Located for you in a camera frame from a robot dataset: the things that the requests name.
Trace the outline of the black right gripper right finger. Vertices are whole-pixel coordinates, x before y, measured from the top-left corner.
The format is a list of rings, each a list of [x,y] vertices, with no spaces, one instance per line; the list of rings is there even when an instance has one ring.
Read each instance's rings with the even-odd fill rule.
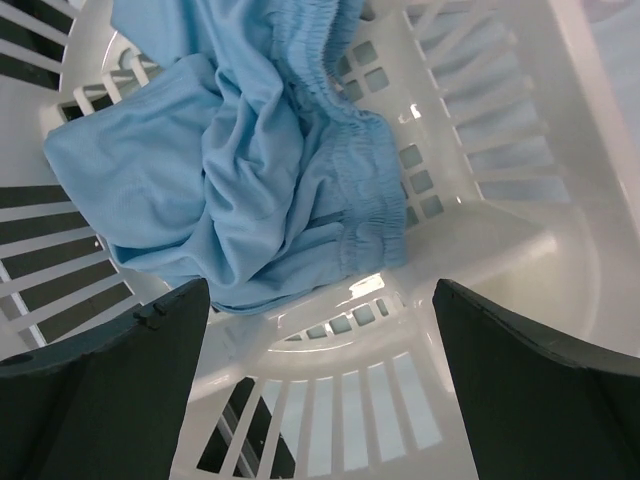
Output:
[[[452,280],[432,304],[479,478],[638,478],[638,358]]]

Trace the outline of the light blue shorts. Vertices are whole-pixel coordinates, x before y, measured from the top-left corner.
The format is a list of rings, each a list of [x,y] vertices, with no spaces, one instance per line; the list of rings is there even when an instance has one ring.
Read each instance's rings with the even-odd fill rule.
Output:
[[[117,1],[160,67],[51,131],[45,156],[122,267],[269,310],[402,265],[406,203],[386,120],[338,91],[359,1]]]

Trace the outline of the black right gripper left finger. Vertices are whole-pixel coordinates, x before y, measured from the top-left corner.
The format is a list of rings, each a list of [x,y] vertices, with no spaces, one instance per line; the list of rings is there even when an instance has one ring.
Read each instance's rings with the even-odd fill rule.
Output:
[[[1,362],[4,479],[166,479],[209,313],[192,280]]]

